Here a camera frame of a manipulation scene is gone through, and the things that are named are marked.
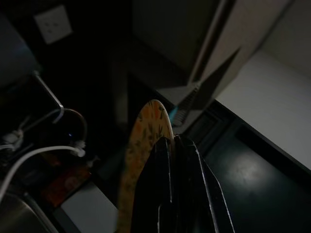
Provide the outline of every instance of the black object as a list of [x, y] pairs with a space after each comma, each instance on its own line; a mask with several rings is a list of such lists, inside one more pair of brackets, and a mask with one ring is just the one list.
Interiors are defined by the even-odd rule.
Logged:
[[176, 156], [165, 138], [153, 147], [136, 186], [131, 232], [233, 233], [220, 185], [195, 144], [176, 136], [175, 145]]

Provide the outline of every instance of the cable plug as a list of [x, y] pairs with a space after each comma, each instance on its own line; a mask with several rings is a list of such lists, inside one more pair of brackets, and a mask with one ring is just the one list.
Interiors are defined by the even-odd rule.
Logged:
[[84, 148], [86, 147], [85, 141], [79, 140], [73, 144], [73, 147], [77, 149], [77, 151], [72, 151], [71, 154], [82, 158], [85, 156], [86, 152]]
[[2, 137], [4, 145], [10, 146], [12, 151], [16, 151], [23, 143], [23, 130], [12, 131]]

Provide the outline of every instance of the metal pipe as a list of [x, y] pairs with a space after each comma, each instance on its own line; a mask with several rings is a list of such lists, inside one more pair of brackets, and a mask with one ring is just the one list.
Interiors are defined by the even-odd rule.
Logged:
[[50, 90], [50, 88], [45, 84], [45, 82], [42, 80], [42, 78], [40, 77], [40, 73], [35, 70], [34, 71], [34, 75], [37, 78], [37, 80], [39, 81], [39, 83], [43, 86], [43, 89], [49, 94], [49, 96], [54, 100], [54, 102], [59, 106], [60, 112], [59, 115], [57, 116], [57, 118], [55, 118], [55, 120], [53, 121], [53, 123], [57, 123], [64, 115], [65, 109], [64, 106], [62, 105], [62, 103], [58, 100], [58, 98], [56, 97], [56, 95]]

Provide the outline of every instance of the white cable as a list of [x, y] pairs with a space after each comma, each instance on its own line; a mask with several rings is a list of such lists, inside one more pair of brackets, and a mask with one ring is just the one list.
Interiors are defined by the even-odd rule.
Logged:
[[3, 183], [1, 185], [0, 188], [0, 204], [1, 201], [4, 197], [4, 194], [6, 192], [6, 190], [9, 187], [9, 184], [14, 176], [14, 174], [16, 173], [16, 171], [18, 170], [18, 168], [30, 157], [42, 153], [42, 152], [46, 152], [46, 151], [51, 151], [51, 150], [71, 150], [74, 152], [75, 155], [79, 156], [79, 157], [83, 157], [85, 154], [85, 151], [81, 148], [74, 148], [74, 147], [68, 147], [68, 146], [54, 146], [54, 147], [43, 147], [43, 148], [39, 148], [33, 151], [30, 151], [28, 153], [26, 153], [25, 155], [23, 155], [22, 157], [20, 157], [20, 159], [18, 159], [13, 166], [11, 167], [11, 169], [9, 170], [9, 172], [7, 173], [7, 175], [5, 176]]

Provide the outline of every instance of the white wall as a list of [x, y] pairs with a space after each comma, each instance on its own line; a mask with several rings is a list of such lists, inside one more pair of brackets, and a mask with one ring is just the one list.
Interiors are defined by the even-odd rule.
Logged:
[[311, 1], [296, 0], [278, 22], [262, 49], [311, 77]]
[[260, 51], [217, 100], [311, 169], [309, 77]]

